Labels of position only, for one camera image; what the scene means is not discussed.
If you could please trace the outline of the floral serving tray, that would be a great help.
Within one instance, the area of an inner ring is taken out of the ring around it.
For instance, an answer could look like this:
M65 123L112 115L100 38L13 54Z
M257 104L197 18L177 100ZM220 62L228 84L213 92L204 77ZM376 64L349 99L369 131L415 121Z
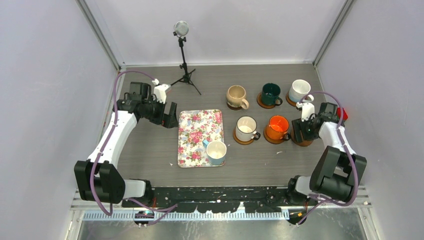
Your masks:
M218 167L224 160L213 160L203 141L224 142L223 114L219 109L185 110L179 114L177 163L181 168Z

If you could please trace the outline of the orange mug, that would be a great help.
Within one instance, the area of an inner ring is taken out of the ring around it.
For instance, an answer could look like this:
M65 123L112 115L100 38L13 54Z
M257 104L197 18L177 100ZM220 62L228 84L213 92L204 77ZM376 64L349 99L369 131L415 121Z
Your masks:
M274 142L288 141L291 139L289 128L289 121L285 117L274 115L268 121L265 128L265 135Z

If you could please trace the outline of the white mug blue base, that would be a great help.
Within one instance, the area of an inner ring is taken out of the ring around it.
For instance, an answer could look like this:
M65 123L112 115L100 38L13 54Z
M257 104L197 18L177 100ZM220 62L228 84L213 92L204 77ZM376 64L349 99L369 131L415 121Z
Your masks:
M303 97L306 97L303 101L311 103L314 101L314 97L310 94L311 85L303 79L297 79L293 81L289 91L288 98L292 102L299 102Z

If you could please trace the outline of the dark green mug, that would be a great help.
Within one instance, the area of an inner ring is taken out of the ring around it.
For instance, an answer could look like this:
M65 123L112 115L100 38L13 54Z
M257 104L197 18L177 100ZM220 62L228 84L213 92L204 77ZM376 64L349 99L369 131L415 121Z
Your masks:
M261 102L267 107L280 106L283 100L280 98L281 88L275 83L266 83L262 87Z

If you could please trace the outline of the white light blue mug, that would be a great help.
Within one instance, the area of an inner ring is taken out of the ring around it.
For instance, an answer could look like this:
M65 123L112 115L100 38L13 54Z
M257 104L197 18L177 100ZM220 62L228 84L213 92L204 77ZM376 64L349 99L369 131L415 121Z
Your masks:
M205 147L207 159L211 165L220 166L224 164L227 154L227 146L224 142L219 140L204 140L202 143Z

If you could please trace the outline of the white mug brown rim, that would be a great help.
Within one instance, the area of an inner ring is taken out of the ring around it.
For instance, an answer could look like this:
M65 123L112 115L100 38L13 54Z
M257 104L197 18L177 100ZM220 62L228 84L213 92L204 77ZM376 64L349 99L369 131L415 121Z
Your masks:
M236 122L235 136L243 143L257 141L261 137L261 134L257 131L257 127L257 122L253 117L242 116Z

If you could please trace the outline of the beige mug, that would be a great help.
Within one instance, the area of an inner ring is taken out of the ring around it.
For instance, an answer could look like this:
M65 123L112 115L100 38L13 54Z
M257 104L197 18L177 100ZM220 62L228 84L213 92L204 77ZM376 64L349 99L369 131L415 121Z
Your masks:
M247 110L250 107L247 101L247 92L241 85L232 85L226 92L226 102L233 107L242 107Z

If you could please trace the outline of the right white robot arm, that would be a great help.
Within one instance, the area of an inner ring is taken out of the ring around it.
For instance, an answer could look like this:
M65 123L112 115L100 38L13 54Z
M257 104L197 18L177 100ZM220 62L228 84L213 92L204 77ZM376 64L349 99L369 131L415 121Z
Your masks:
M296 108L301 110L301 117L292 121L291 140L306 147L320 138L324 152L311 176L296 175L289 180L287 202L299 205L308 197L318 197L348 203L354 197L367 160L350 147L340 108L330 102L323 102L318 112L310 102L298 102Z

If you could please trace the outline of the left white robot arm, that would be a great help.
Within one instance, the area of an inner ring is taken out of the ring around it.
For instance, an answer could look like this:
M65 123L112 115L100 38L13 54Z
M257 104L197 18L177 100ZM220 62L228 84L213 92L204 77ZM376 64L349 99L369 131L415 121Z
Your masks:
M157 79L152 87L148 83L131 82L129 92L116 102L117 109L96 149L85 161L77 161L74 174L79 195L84 201L118 204L124 199L134 198L141 207L153 202L150 181L123 179L117 170L124 145L140 119L163 126L176 128L177 104L171 103L165 113L167 94L171 85L161 84Z

